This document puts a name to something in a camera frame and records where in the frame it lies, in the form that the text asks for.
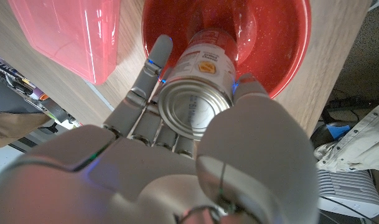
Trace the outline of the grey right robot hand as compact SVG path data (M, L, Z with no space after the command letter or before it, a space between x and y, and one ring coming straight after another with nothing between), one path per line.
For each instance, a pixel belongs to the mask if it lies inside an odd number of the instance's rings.
M173 43L161 35L103 127L85 125L0 173L0 223L317 223L311 143L250 74L229 85L188 158L128 138Z

